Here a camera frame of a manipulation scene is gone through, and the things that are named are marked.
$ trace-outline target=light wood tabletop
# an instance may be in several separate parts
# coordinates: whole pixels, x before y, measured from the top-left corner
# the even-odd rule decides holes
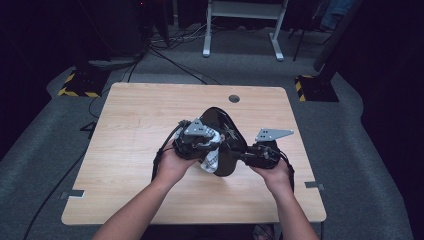
[[[229,101],[230,95],[240,98]],[[277,140],[295,173],[295,195],[311,222],[326,212],[287,94],[279,87],[115,83],[104,105],[73,186],[82,198],[69,198],[62,215],[68,225],[103,224],[150,183],[153,159],[181,120],[193,121],[210,107],[226,111],[254,143],[261,128],[294,130]],[[228,177],[202,170],[198,163],[171,189],[153,224],[278,222],[263,179],[242,161]]]

